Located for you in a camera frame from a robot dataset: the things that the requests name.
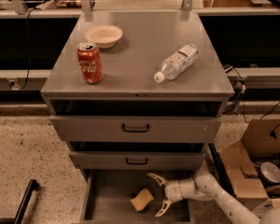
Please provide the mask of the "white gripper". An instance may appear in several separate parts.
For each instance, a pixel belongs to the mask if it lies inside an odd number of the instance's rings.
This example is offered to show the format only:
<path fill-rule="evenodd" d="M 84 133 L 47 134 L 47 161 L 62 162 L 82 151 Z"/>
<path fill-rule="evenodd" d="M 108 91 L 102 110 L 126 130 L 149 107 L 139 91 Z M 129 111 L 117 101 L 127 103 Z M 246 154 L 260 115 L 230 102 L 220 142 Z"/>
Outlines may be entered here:
<path fill-rule="evenodd" d="M 161 209 L 156 213 L 155 217 L 163 216 L 172 203 L 177 203 L 184 199 L 189 199 L 196 193 L 196 186 L 192 178 L 182 180 L 167 180 L 162 175 L 148 173 L 160 186 L 165 186 L 165 199 L 162 201 Z"/>

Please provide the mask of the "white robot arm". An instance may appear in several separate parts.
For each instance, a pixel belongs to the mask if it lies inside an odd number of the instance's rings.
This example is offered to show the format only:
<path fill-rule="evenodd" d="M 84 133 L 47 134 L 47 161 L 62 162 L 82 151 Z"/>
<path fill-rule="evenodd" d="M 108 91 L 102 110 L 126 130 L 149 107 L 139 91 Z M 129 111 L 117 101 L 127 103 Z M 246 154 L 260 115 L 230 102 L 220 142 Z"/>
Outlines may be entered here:
<path fill-rule="evenodd" d="M 257 217 L 224 190 L 208 171 L 197 171 L 193 178 L 182 180 L 167 180 L 153 173 L 147 175 L 164 186 L 165 197 L 155 217 L 164 215 L 172 203 L 185 199 L 214 200 L 232 224 L 280 224 L 280 208 L 270 209 L 262 217 Z"/>

